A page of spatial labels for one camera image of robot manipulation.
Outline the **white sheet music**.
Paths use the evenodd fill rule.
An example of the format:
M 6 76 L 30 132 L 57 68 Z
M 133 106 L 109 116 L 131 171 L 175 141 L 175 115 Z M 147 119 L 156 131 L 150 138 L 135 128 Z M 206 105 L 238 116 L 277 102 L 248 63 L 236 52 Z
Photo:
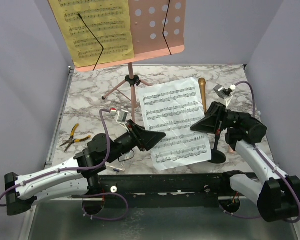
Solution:
M 151 149 L 158 171 L 207 162 L 212 159 L 206 133 L 191 126 L 205 116 L 198 79 L 195 77 L 141 88 L 137 91 L 144 127 L 165 133 Z

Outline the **gold microphone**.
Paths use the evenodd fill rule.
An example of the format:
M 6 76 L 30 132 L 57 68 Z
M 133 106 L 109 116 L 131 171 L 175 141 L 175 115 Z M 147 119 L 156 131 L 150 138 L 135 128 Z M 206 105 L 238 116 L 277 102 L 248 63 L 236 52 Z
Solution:
M 207 112 L 207 99 L 206 99 L 206 80 L 205 78 L 199 78 L 198 79 L 200 94 L 201 94 L 201 101 L 203 105 L 203 110 L 206 113 Z

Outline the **pink music stand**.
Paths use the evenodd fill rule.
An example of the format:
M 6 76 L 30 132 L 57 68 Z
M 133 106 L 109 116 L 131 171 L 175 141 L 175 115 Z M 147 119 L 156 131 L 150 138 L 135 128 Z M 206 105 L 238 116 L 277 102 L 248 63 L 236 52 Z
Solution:
M 126 64 L 137 108 L 133 63 L 185 50 L 184 0 L 51 0 L 49 6 L 79 72 Z

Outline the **yellow sheet music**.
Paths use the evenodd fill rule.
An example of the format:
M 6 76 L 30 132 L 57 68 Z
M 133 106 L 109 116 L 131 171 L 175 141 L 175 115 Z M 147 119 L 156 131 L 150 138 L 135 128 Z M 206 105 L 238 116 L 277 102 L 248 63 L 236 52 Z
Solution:
M 127 0 L 50 0 L 77 68 L 134 57 Z

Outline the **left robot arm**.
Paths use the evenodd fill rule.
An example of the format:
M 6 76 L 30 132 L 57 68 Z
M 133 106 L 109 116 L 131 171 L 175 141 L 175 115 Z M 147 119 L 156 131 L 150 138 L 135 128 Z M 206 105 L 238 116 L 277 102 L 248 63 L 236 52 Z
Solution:
M 126 132 L 115 140 L 106 129 L 88 142 L 83 151 L 48 169 L 25 175 L 6 174 L 6 214 L 19 215 L 42 200 L 63 196 L 97 197 L 101 191 L 98 174 L 106 169 L 106 163 L 118 160 L 135 147 L 149 151 L 166 137 L 166 133 L 146 130 L 132 120 L 128 120 L 126 127 Z

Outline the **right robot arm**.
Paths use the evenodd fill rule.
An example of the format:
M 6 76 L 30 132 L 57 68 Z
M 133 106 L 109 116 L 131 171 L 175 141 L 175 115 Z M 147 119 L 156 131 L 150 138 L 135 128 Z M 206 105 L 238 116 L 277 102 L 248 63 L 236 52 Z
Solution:
M 232 111 L 225 105 L 214 101 L 205 117 L 191 126 L 191 131 L 213 134 L 214 146 L 211 150 L 211 163 L 226 161 L 224 153 L 218 150 L 222 131 L 230 148 L 238 153 L 251 167 L 258 182 L 240 171 L 223 174 L 220 191 L 231 196 L 235 192 L 244 195 L 258 208 L 266 222 L 300 221 L 300 179 L 289 176 L 273 163 L 257 144 L 267 133 L 267 127 L 249 113 Z

